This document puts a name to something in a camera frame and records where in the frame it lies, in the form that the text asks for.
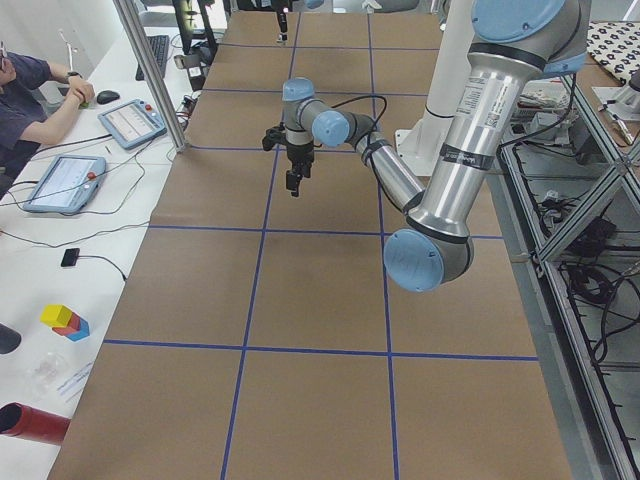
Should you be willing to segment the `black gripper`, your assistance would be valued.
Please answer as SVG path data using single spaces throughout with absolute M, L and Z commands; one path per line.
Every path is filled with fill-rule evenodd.
M 296 145 L 289 143 L 286 146 L 286 153 L 291 162 L 291 169 L 286 171 L 286 189 L 292 197 L 298 198 L 300 196 L 301 176 L 304 178 L 311 177 L 314 162 L 314 144 Z
M 281 33 L 288 32 L 287 9 L 278 10 L 276 12 L 277 21 Z

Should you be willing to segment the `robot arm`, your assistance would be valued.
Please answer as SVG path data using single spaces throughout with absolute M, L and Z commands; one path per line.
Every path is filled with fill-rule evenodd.
M 287 14 L 293 11 L 293 1 L 291 0 L 270 0 L 270 7 L 276 14 L 280 36 L 285 37 L 288 33 Z M 309 9 L 315 9 L 324 4 L 323 0 L 304 0 L 303 4 Z
M 431 291 L 463 275 L 473 261 L 467 217 L 490 169 L 525 85 L 577 72 L 586 57 L 588 1 L 472 1 L 445 36 L 470 34 L 459 59 L 461 75 L 452 122 L 427 184 L 380 134 L 374 119 L 328 106 L 303 77 L 283 85 L 284 144 L 295 191 L 315 143 L 351 145 L 369 167 L 407 228 L 384 247 L 384 265 L 396 284 Z

